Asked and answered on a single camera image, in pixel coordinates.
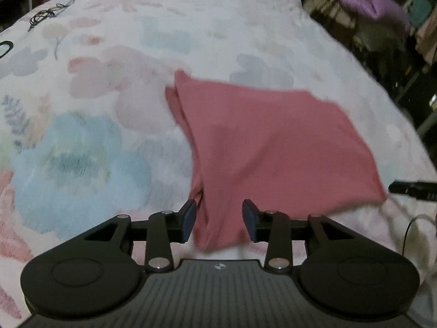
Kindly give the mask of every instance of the purple cloth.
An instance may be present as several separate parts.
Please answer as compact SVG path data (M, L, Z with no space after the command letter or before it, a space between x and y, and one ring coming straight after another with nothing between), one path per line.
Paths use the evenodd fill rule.
M407 13L393 0L339 0L344 9L391 27L405 38L410 32Z

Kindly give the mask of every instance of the round black cover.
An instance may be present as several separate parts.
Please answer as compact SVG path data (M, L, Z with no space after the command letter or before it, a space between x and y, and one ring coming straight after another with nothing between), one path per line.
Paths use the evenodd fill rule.
M125 302L140 279L130 256L108 242L83 241L30 261L21 274L21 288L36 313L82 318Z
M300 269L303 290L318 305L352 318L382 319L408 309L420 279L413 264L382 246L333 241Z

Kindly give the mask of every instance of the floral bedsheet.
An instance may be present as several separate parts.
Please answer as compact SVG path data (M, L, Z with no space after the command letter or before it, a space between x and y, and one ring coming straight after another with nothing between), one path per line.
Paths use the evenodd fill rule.
M412 126L300 0L75 0L28 31L34 13L0 34L14 43L0 59L3 328L29 315L19 282L34 256L118 213L146 219L185 202L191 151L164 98L178 68L334 100L372 149L384 186L437 180ZM392 198L332 218L399 250L419 213L434 217L436 209ZM436 257L434 236L429 223L418 221L407 241L422 279ZM262 258L265 248L205 255L190 243L173 251L176 260ZM143 253L135 246L136 260ZM295 257L303 260L303 247Z

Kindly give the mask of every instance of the teal cloth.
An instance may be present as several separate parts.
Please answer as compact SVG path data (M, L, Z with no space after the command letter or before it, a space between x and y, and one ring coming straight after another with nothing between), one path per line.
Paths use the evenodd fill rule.
M412 0L407 5L407 13L410 23L420 28L431 14L432 6L428 0Z

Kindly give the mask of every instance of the ribbed black surface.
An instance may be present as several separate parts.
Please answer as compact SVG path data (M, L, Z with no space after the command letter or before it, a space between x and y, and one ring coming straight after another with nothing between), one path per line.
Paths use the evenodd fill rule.
M33 316L23 328L417 328L405 316L361 323L314 308L287 276L266 273L256 261L185 260L150 276L124 307L88 321Z

